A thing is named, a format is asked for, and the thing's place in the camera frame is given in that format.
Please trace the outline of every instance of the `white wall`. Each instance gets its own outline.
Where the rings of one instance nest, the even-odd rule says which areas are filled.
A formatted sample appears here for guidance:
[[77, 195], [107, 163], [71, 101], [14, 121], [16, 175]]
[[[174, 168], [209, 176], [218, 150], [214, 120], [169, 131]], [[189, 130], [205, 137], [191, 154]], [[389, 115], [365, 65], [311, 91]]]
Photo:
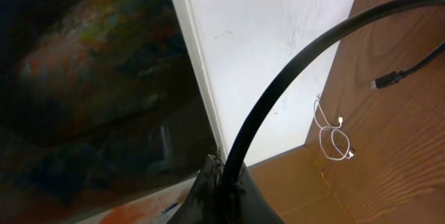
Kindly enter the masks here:
[[[212, 129], [225, 154], [259, 96], [317, 36], [348, 17], [354, 0], [173, 0]], [[263, 161], [302, 145], [337, 45], [281, 96], [245, 158]]]

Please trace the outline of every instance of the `white cable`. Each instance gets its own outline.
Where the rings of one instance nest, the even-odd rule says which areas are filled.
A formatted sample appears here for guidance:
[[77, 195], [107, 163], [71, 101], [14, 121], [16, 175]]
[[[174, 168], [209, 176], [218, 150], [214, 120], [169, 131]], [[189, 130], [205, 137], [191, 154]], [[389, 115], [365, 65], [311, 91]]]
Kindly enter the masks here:
[[[320, 109], [321, 115], [323, 116], [323, 119], [325, 120], [327, 126], [321, 126], [321, 124], [318, 123], [318, 120], [317, 120], [317, 117], [316, 117], [316, 112], [317, 112], [316, 107], [317, 107], [317, 106], [318, 106], [318, 108]], [[314, 120], [315, 120], [315, 123], [317, 124], [317, 126], [320, 128], [320, 132], [319, 132], [319, 134], [318, 134], [318, 139], [319, 139], [319, 141], [320, 141], [320, 147], [321, 147], [321, 150], [323, 151], [323, 153], [325, 153], [326, 158], [328, 158], [328, 159], [330, 159], [330, 160], [333, 160], [333, 161], [341, 161], [341, 160], [343, 160], [343, 159], [351, 159], [351, 158], [354, 156], [354, 152], [353, 152], [353, 151], [351, 150], [351, 148], [350, 148], [350, 141], [349, 141], [348, 136], [340, 130], [340, 128], [341, 128], [341, 126], [342, 126], [342, 124], [343, 124], [343, 117], [341, 117], [341, 116], [339, 117], [339, 126], [337, 126], [337, 127], [332, 126], [332, 125], [327, 121], [326, 116], [325, 116], [325, 113], [324, 113], [323, 110], [321, 109], [321, 106], [320, 106], [320, 100], [319, 100], [318, 98], [317, 98], [317, 99], [315, 100], [315, 102], [314, 102]], [[322, 132], [322, 131], [331, 130], [331, 129], [332, 129], [332, 132], [331, 132], [331, 141], [332, 141], [332, 144], [333, 144], [333, 146], [335, 147], [335, 149], [337, 150], [337, 152], [341, 155], [341, 158], [334, 158], [334, 157], [330, 157], [329, 155], [327, 155], [325, 149], [323, 148], [323, 144], [321, 143], [321, 132]], [[339, 132], [340, 134], [343, 134], [343, 136], [345, 136], [346, 140], [348, 141], [348, 148], [346, 149], [346, 152], [345, 152], [345, 153], [341, 152], [341, 150], [339, 149], [339, 147], [337, 147], [337, 144], [335, 144], [335, 141], [334, 141], [334, 132], [336, 132], [336, 131]]]

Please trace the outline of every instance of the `wood grain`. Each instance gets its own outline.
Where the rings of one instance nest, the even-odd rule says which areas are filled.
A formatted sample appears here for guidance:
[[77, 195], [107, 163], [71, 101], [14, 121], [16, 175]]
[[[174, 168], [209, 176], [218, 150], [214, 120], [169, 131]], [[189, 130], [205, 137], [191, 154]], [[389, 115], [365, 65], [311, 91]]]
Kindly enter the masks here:
[[[387, 1], [355, 0], [351, 15]], [[418, 63], [442, 40], [445, 8], [429, 7], [381, 19], [340, 43], [321, 105], [328, 120], [344, 117], [356, 156], [328, 161], [314, 123], [306, 146], [357, 223], [444, 222], [445, 54], [395, 86], [369, 86]], [[324, 136], [334, 155], [329, 141]]]

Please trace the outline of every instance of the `wooden floor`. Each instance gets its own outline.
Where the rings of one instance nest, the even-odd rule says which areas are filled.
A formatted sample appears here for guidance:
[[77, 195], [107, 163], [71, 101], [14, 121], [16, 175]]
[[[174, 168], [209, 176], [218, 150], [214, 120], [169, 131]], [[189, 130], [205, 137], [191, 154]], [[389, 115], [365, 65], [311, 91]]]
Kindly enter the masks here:
[[[387, 1], [355, 0], [351, 15]], [[344, 117], [355, 157], [328, 161], [314, 123], [306, 146], [356, 223], [445, 223], [445, 54], [399, 84], [369, 85], [443, 40], [442, 6], [381, 19], [341, 41], [321, 105], [332, 123]], [[335, 155], [330, 134], [323, 144]]]

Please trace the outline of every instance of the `brown panel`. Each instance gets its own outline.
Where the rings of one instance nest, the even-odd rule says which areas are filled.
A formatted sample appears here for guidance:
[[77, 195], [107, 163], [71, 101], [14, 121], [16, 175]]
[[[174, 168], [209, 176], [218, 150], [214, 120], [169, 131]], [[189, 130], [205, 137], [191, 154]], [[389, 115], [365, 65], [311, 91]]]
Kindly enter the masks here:
[[[351, 14], [386, 1], [355, 0]], [[356, 156], [328, 161], [314, 123], [306, 146], [357, 223], [413, 223], [421, 213], [433, 218], [423, 223], [444, 221], [437, 207], [415, 209], [445, 205], [445, 54], [399, 84], [369, 85], [412, 67], [442, 40], [445, 7], [428, 7], [381, 19], [341, 41], [321, 105], [328, 120], [344, 117]], [[329, 135], [323, 143], [334, 155]]]
[[250, 173], [263, 197], [280, 216], [330, 193], [304, 147], [250, 168]]
[[353, 220], [333, 194], [282, 216], [287, 224], [352, 224]]

